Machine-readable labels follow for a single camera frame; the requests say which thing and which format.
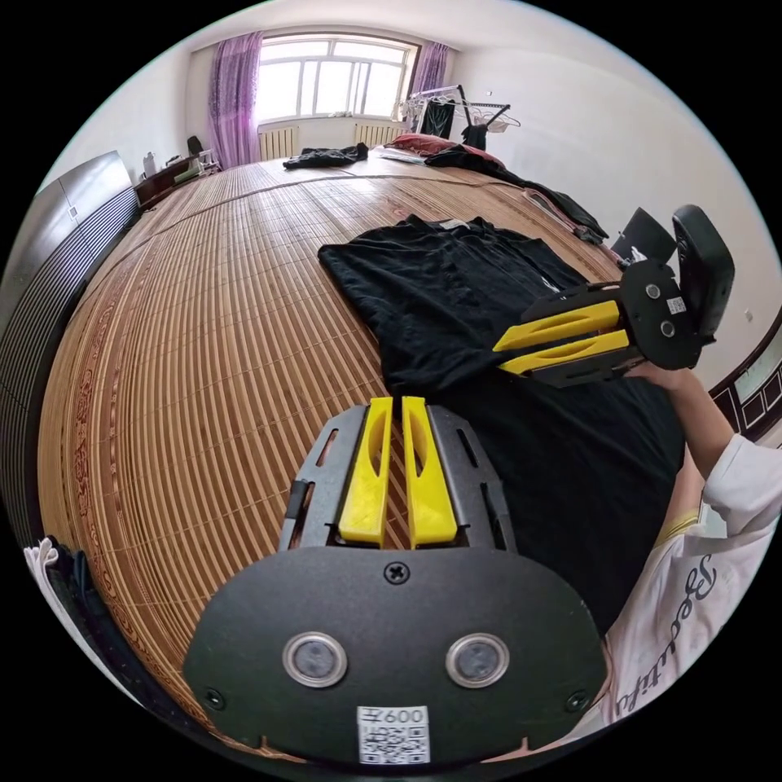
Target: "person's hand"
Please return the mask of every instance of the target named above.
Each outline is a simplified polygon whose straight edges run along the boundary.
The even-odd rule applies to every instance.
[[[643,377],[650,383],[659,385],[666,391],[677,391],[687,379],[690,370],[688,369],[661,369],[648,361],[633,367],[625,373],[625,377]]]

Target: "screw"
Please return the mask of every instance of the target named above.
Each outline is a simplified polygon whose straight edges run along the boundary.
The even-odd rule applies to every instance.
[[[565,711],[569,711],[571,714],[583,711],[588,703],[589,696],[583,690],[578,690],[565,702]]]
[[[403,584],[410,577],[410,568],[403,562],[392,562],[385,566],[383,576],[389,584]]]
[[[214,711],[222,711],[226,708],[226,699],[217,690],[207,690],[204,700],[206,705]]]

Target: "yellow strip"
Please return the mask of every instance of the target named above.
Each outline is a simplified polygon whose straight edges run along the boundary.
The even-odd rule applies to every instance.
[[[495,353],[503,350],[518,350],[544,342],[565,340],[571,336],[580,336],[597,332],[604,328],[614,328],[619,323],[619,308],[615,301],[603,301],[570,310],[549,318],[540,318],[530,323],[511,326],[494,346]]]
[[[698,523],[698,517],[700,513],[698,508],[682,513],[680,516],[674,516],[670,521],[663,525],[660,530],[660,534],[657,535],[657,540],[654,543],[654,548],[657,548],[662,543],[675,538],[677,535],[682,534],[686,529],[694,526]]]
[[[411,548],[450,543],[456,537],[456,518],[422,398],[402,399],[402,431],[405,438],[407,519]],[[416,456],[420,462],[420,472]]]
[[[391,397],[373,399],[367,411],[340,518],[340,536],[348,542],[383,547],[389,499],[392,405]]]
[[[612,350],[620,350],[621,348],[626,348],[629,344],[627,332],[624,330],[599,334],[588,340],[569,342],[567,345],[560,345],[556,348],[539,350],[537,353],[512,358],[510,361],[500,364],[499,368],[504,369],[506,372],[512,372],[514,375],[523,375],[525,372],[534,369],[553,367],[556,364],[564,364],[568,361],[575,361],[578,358],[589,358],[590,356],[598,356]]]

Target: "white sleeve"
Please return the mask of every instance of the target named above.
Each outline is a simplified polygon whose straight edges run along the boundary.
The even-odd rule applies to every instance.
[[[729,538],[772,524],[782,512],[782,450],[734,435],[709,475],[703,499],[724,519]]]

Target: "radiator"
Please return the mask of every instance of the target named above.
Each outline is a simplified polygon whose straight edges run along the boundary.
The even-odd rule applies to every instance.
[[[261,160],[277,160],[299,154],[299,128],[258,128],[258,143],[261,145]]]
[[[373,123],[371,125],[356,124],[356,138],[354,143],[363,141],[368,147],[377,147],[380,144],[391,143],[403,131],[402,125],[398,123],[383,124]]]

